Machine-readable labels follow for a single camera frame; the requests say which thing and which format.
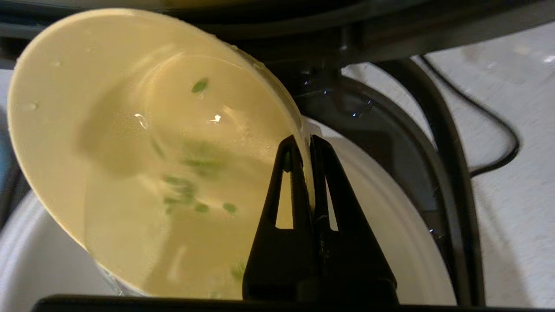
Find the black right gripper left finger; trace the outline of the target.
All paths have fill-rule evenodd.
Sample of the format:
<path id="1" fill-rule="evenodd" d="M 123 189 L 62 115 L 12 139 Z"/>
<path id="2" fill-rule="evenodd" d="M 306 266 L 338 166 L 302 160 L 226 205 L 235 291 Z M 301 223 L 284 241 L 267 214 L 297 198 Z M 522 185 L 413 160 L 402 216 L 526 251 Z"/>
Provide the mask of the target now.
<path id="1" fill-rule="evenodd" d="M 293 227 L 279 229 L 283 174 L 290 174 Z M 315 302 L 319 264 L 311 225 L 311 210 L 303 173 L 303 160 L 293 136 L 280 144 L 255 239 L 242 279 L 244 300 Z"/>

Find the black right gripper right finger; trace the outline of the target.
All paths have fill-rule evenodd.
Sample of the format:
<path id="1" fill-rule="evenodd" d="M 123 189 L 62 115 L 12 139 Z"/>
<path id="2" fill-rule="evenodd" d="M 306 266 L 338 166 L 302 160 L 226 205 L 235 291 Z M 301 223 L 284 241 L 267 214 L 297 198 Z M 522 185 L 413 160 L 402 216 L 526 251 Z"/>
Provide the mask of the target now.
<path id="1" fill-rule="evenodd" d="M 310 152 L 321 300 L 397 304 L 396 278 L 333 146 L 313 135 Z"/>

